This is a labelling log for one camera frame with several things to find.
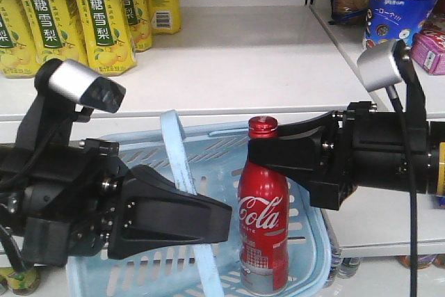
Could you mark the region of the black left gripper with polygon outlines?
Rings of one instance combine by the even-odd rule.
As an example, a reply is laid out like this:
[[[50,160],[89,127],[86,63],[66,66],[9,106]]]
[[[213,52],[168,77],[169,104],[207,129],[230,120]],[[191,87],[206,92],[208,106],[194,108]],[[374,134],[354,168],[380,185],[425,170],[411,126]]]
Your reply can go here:
[[[101,252],[128,171],[116,142],[1,146],[1,245],[10,266],[64,266]]]

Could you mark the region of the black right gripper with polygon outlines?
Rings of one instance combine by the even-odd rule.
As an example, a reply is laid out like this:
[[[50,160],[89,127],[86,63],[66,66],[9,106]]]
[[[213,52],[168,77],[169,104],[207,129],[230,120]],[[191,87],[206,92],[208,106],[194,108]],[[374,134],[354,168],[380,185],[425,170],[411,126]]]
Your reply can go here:
[[[334,111],[285,125],[271,116],[255,116],[248,121],[248,161],[311,188],[311,206],[323,209],[338,210],[358,186],[408,192],[400,119],[371,107],[371,102],[350,103],[340,130]],[[433,144],[426,110],[408,105],[404,116],[416,191],[431,194]]]

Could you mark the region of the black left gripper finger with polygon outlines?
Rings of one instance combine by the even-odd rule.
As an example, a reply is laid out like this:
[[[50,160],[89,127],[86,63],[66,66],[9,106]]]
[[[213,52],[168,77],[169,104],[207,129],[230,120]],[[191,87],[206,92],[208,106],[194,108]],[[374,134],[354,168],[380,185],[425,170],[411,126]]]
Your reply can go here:
[[[123,179],[107,253],[125,259],[148,250],[225,242],[232,208],[180,191],[153,168],[138,165]]]

